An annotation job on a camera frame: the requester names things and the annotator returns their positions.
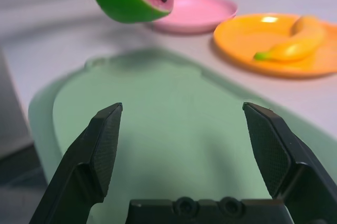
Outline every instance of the table surface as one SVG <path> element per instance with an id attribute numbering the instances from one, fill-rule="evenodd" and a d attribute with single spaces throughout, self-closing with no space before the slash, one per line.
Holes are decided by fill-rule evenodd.
<path id="1" fill-rule="evenodd" d="M 234 1 L 239 14 L 312 14 L 337 22 L 335 0 Z M 118 24 L 101 12 L 95 0 L 64 0 L 0 12 L 0 43 L 25 113 L 41 88 L 83 67 L 92 57 L 161 46 L 285 107 L 337 139 L 337 76 L 284 80 L 245 72 L 214 55 L 209 48 L 211 37 L 172 36 L 155 33 L 141 24 Z"/>

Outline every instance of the toy banana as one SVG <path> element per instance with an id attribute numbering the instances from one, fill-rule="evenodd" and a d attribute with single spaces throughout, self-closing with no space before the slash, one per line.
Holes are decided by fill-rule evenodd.
<path id="1" fill-rule="evenodd" d="M 301 60 L 312 55 L 323 43 L 325 30 L 313 16 L 302 16 L 292 27 L 292 36 L 283 43 L 276 44 L 268 52 L 255 54 L 256 60 L 280 62 Z"/>

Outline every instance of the screw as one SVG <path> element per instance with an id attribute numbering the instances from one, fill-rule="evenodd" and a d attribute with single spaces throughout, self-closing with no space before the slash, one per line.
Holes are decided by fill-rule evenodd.
<path id="1" fill-rule="evenodd" d="M 188 197 L 182 197 L 175 202 L 174 212 L 181 217 L 192 218 L 196 215 L 198 203 Z"/>
<path id="2" fill-rule="evenodd" d="M 237 199 L 225 197 L 219 202 L 220 210 L 233 218 L 238 218 L 243 212 L 243 204 Z"/>

